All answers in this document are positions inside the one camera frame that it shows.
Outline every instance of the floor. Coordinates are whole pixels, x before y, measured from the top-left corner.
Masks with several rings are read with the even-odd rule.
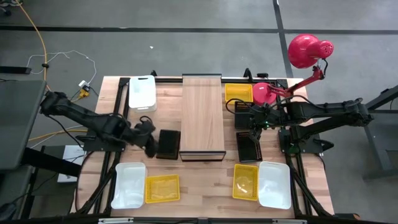
[[[98,73],[92,86],[97,91],[105,75],[148,75],[151,70],[159,75],[222,73],[240,77],[249,67],[253,73],[267,72],[272,78],[306,78],[310,69],[292,68],[286,55],[295,34],[306,32],[335,45],[326,78],[307,87],[312,101],[332,103],[362,97],[367,102],[397,84],[395,0],[25,0],[24,5],[38,26],[130,28],[42,32],[48,52],[77,50],[95,61]],[[11,17],[0,17],[0,25],[30,25],[18,8],[11,10]],[[146,27],[158,29],[140,29]],[[0,34],[1,65],[26,66],[30,55],[42,54],[35,32],[0,30]],[[80,81],[92,77],[94,68],[81,55],[69,56],[59,55],[50,62],[47,81],[51,89],[72,95]],[[38,72],[41,63],[42,58],[37,57],[30,66]],[[42,75],[0,78],[35,80]],[[96,97],[78,103],[93,110]],[[392,107],[398,108],[398,102]],[[60,121],[65,126],[75,125],[67,119]],[[38,115],[32,136],[59,129]],[[362,180],[364,174],[377,169],[364,129],[343,127],[321,137],[335,143],[324,156],[335,212],[396,223],[398,179]],[[67,136],[57,136],[45,143],[64,144],[73,142]],[[73,186],[57,195],[48,190],[38,197],[32,215],[66,213],[70,204],[65,208],[49,205],[71,200],[71,190]]]

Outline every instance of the red desk lamp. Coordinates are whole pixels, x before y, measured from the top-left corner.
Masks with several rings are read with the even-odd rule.
[[[333,53],[333,44],[329,40],[319,40],[311,34],[300,34],[296,36],[290,43],[287,50],[289,61],[296,68],[308,68],[315,65],[319,59],[325,59]],[[320,66],[312,67],[313,74],[306,80],[283,90],[268,83],[257,83],[253,86],[253,100],[257,105],[264,103],[272,104],[276,100],[276,96],[288,97],[293,92],[303,86],[313,83],[317,80],[325,78],[325,74]]]

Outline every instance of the wooden table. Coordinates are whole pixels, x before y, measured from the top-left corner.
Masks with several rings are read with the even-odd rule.
[[[96,107],[97,113],[111,113],[113,111],[119,78],[104,77]],[[301,78],[290,78],[288,79],[289,86],[301,80]],[[182,83],[157,83],[156,85],[157,110],[155,112],[140,114],[135,114],[130,110],[128,120],[135,124],[140,116],[148,115],[152,118],[156,127],[154,137],[158,139],[161,129],[180,130]],[[305,88],[301,88],[295,93],[307,96]],[[147,167],[148,176],[167,174],[178,174],[180,176],[180,200],[176,202],[144,204],[138,209],[113,210],[112,216],[293,218],[293,207],[289,210],[266,208],[260,206],[259,202],[232,198],[234,165],[239,163],[239,159],[236,146],[234,116],[227,112],[224,106],[223,119],[226,156],[222,162],[181,162],[180,159],[177,161],[156,158],[149,159],[142,149],[138,149],[136,146],[128,146],[122,154],[121,162],[143,162]],[[260,142],[264,161],[285,163],[285,157],[279,149],[277,129],[263,131]],[[88,200],[98,185],[103,157],[103,152],[95,152],[83,167],[78,185],[79,208]],[[326,211],[333,213],[326,175],[321,160],[312,154],[303,154],[302,157],[308,188]],[[297,185],[296,188],[300,208],[304,213],[303,196]],[[103,208],[106,203],[107,192],[108,190],[105,189]]]

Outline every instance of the yellow basket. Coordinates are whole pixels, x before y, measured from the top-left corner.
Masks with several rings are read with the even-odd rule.
[[[225,102],[232,98],[238,98],[245,102],[253,102],[252,86],[248,84],[225,84]],[[235,101],[231,100],[228,104],[234,104]]]
[[[232,197],[243,200],[258,200],[258,177],[259,168],[257,166],[235,164]]]
[[[171,202],[180,200],[178,175],[147,177],[145,182],[145,203]]]

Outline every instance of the white container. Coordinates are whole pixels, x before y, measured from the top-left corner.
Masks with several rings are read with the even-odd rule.
[[[141,162],[116,165],[113,209],[139,208],[144,204],[146,167]]]
[[[156,110],[156,84],[153,75],[130,78],[129,106],[136,113]]]
[[[259,166],[259,202],[264,207],[289,209],[290,170],[288,165],[261,162]]]

